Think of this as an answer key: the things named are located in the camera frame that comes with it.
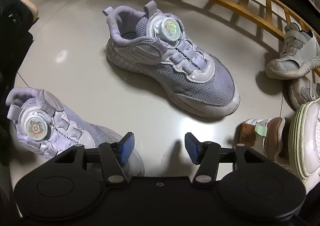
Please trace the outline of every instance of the tan sole edge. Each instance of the tan sole edge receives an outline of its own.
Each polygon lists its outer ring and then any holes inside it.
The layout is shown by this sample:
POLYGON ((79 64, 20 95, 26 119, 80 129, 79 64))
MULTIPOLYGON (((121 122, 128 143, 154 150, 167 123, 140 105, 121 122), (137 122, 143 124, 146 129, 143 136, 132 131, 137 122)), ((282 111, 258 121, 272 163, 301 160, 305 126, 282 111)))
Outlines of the tan sole edge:
POLYGON ((36 21, 36 19, 38 19, 38 15, 39 15, 39 11, 38 11, 37 6, 35 6, 29 0, 20 0, 20 1, 22 1, 25 4, 25 6, 27 6, 29 8, 29 10, 32 12, 32 15, 33 15, 33 21, 36 21))

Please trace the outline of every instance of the black object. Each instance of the black object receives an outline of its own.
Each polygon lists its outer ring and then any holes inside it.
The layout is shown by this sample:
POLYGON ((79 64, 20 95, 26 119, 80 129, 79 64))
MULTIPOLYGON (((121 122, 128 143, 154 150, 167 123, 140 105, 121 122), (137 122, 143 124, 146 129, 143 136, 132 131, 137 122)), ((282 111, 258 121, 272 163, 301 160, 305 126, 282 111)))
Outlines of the black object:
POLYGON ((185 145, 200 164, 192 183, 188 177, 127 181, 111 144, 73 146, 17 183, 20 225, 307 225, 298 216, 305 188, 285 169, 242 144, 221 148, 187 133, 185 145), (104 181, 86 171, 98 156, 104 181), (216 181, 219 162, 233 163, 234 171, 216 181))

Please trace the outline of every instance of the white tile floor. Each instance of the white tile floor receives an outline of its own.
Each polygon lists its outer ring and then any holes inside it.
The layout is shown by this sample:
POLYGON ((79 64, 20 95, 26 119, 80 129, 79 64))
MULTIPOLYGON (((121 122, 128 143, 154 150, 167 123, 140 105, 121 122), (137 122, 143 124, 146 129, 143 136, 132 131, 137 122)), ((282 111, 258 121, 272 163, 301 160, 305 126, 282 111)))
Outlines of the white tile floor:
MULTIPOLYGON (((102 10, 129 5, 142 10, 150 0, 31 0, 39 20, 31 28, 34 42, 19 69, 16 86, 46 89, 84 120, 121 135, 135 133, 135 148, 146 176, 195 173, 184 148, 184 135, 232 147, 236 128, 248 118, 291 115, 282 81, 268 79, 264 67, 277 57, 279 42, 252 22, 233 16, 206 0, 155 0, 158 8, 183 21, 188 36, 217 56, 230 70, 241 104, 221 120, 203 119, 174 106, 152 79, 121 70, 106 61, 108 25, 102 10)), ((260 0, 249 7, 260 11, 260 0)), ((11 162, 12 183, 42 163, 21 149, 11 162)), ((218 179, 231 171, 220 166, 218 179)))

